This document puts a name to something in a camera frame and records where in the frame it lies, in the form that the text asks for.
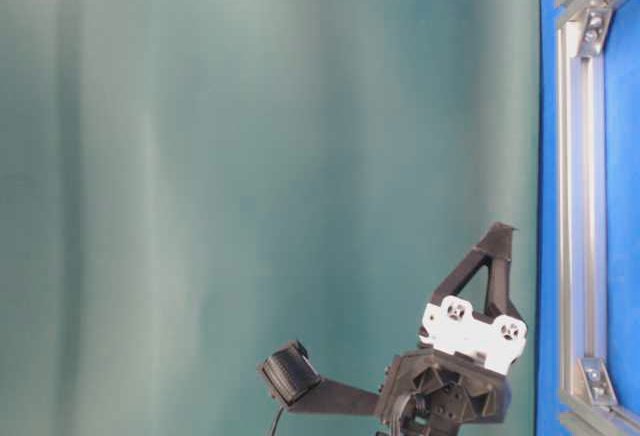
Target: aluminum extrusion frame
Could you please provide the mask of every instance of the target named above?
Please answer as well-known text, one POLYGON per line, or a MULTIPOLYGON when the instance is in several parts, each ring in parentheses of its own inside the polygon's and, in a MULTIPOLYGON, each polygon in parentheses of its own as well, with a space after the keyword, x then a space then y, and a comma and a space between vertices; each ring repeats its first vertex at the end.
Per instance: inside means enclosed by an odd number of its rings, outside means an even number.
POLYGON ((596 50, 586 28, 590 11, 615 11, 626 0, 556 0, 558 124, 559 416, 573 434, 640 435, 640 418, 616 404, 593 404, 583 358, 607 357, 607 228, 604 52, 608 21, 596 50))

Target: black 3d-printed part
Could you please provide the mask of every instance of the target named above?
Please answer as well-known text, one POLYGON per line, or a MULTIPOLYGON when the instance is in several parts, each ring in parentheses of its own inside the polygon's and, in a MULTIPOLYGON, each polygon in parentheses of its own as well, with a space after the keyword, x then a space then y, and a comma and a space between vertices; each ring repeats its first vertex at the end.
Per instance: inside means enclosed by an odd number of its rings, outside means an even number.
POLYGON ((289 341, 260 366, 273 395, 291 406, 322 378, 306 359, 307 352, 299 341, 289 341))

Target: bolt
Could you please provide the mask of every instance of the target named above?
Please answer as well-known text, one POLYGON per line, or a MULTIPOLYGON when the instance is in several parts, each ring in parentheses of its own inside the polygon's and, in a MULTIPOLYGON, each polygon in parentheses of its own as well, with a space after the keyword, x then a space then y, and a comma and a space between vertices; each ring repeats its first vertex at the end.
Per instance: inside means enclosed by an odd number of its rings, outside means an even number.
POLYGON ((598 32, 595 29, 590 29, 584 33, 585 43, 593 43, 596 39, 598 39, 598 32))
POLYGON ((587 370, 587 374, 589 375, 589 379, 591 381, 600 381, 600 371, 598 371, 597 369, 589 369, 587 370))
POLYGON ((601 28, 602 27, 602 16, 597 13, 591 13, 591 19, 589 19, 589 27, 590 28, 601 28))

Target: metal bracket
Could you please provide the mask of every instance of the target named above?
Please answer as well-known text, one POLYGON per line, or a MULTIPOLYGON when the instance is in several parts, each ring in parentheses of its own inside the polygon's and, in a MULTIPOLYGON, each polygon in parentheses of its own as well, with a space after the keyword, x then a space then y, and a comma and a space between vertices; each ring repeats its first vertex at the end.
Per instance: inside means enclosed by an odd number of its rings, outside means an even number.
POLYGON ((593 406, 617 406, 618 398, 604 358, 580 358, 579 365, 589 402, 593 406))
POLYGON ((592 58, 604 48, 609 33, 613 9, 602 1, 592 1, 577 18, 580 41, 577 56, 592 58))

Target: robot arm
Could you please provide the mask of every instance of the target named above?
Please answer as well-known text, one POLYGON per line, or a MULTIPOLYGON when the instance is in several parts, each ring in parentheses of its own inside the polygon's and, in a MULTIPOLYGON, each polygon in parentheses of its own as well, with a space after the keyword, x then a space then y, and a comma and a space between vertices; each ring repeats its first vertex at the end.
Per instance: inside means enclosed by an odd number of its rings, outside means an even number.
POLYGON ((502 422, 510 401, 506 375, 527 332, 509 299, 512 235, 512 227, 495 223, 436 288, 418 350, 393 359, 379 395, 324 378, 298 341, 258 366, 271 395, 293 413, 374 416, 391 436, 455 436, 462 424, 502 422), (485 307, 477 312, 457 295, 485 266, 485 307))

